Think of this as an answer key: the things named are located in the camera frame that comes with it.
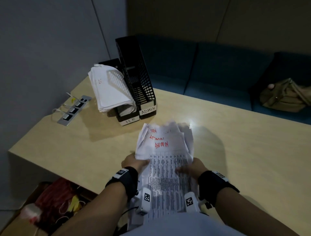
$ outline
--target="desk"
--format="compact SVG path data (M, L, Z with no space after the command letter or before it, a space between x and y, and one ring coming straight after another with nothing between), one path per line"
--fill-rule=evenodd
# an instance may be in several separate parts
M72 95L95 97L87 77ZM155 89L157 115L121 127L92 99L65 127L44 117L9 151L95 193L135 150L143 123L190 124L195 157L300 235L311 233L311 126Z

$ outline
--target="paper document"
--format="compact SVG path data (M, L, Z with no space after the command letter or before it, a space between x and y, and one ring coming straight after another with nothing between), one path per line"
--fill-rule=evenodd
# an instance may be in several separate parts
M116 68L95 64L89 72L89 77L99 111L107 112L117 107L120 116L136 111L136 103L124 77Z
M192 163L193 152L192 131L185 123L144 124L137 140L135 158L150 159L150 164L139 176L138 189L147 187L151 190L151 211L144 217L130 214L129 229L186 210L184 194L192 191L196 184L193 185L186 174L176 173L175 169Z

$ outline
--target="black wrist strap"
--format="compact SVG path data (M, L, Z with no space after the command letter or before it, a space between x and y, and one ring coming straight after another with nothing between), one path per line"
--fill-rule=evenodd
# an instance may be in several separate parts
M125 167L119 170L114 177L108 181L105 187L115 182L121 182L124 185L129 202L137 193L138 172L131 166Z
M229 187L234 189L238 193L240 192L235 186L223 180L212 171L205 171L204 173L202 173L198 179L198 184L200 199L205 199L208 202L208 204L206 204L207 208L211 208L211 205L215 207L217 194L223 188Z

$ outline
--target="olive green bag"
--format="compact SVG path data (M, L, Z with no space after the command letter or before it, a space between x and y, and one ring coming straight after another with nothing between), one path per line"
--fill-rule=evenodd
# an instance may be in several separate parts
M291 78L274 84L273 89L264 89L260 96L263 106L288 112L299 112L311 106L311 86L298 86Z

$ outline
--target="sofa cushion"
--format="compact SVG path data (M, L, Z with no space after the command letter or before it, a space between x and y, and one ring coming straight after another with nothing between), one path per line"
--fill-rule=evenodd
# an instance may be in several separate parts
M259 81L251 89L257 98L268 84L292 78L298 85L311 86L311 56L297 53L277 52Z
M159 36L137 35L149 74L188 80L196 43Z
M153 88L183 94L187 81L162 75L149 74Z
M247 91L264 73L272 54L254 50L198 43L190 80Z
M189 81L184 95L213 101L245 110L252 109L249 94L221 86Z
M278 111L262 106L258 99L253 101L252 107L252 111L254 112L311 125L311 107L306 107L297 113Z

